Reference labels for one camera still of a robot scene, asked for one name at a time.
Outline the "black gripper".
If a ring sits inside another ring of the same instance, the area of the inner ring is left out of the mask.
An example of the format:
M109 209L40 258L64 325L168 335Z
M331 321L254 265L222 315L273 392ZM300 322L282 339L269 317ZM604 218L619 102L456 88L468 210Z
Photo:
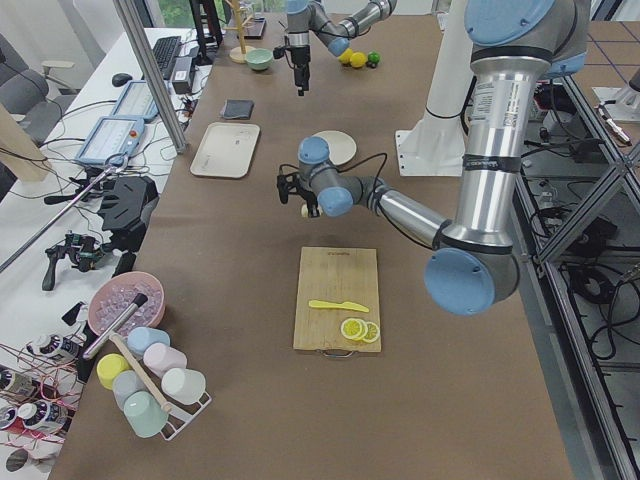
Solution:
M309 45L281 45L273 49L275 59L280 59L289 53L294 67L294 83L299 96L309 91L311 51Z
M280 167L276 178L276 187L281 204L286 205L290 196L299 196L305 201L304 205L306 205L308 218L321 216L321 207L318 204L316 195L302 185L301 177L297 170L285 173L283 168Z

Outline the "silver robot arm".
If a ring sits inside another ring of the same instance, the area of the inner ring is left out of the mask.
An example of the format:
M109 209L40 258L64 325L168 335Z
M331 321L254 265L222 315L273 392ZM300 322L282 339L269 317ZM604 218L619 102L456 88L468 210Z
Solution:
M282 200L305 199L311 216L337 217L356 205L385 217L433 252L424 283L432 299L456 315L475 315L508 298L519 267L506 230L521 168L529 106L538 81L567 76L586 57L586 1L471 1L464 30L472 44L476 84L456 215L447 219L379 177L336 167L328 143L304 139L298 167L281 174Z
M297 93L303 96L309 90L311 33L332 55L339 57L350 46L351 39L365 34L373 24L390 17L396 5L394 0L369 1L356 13L334 23L321 1L287 1L284 44L274 48L273 56L275 59L287 59L294 73Z

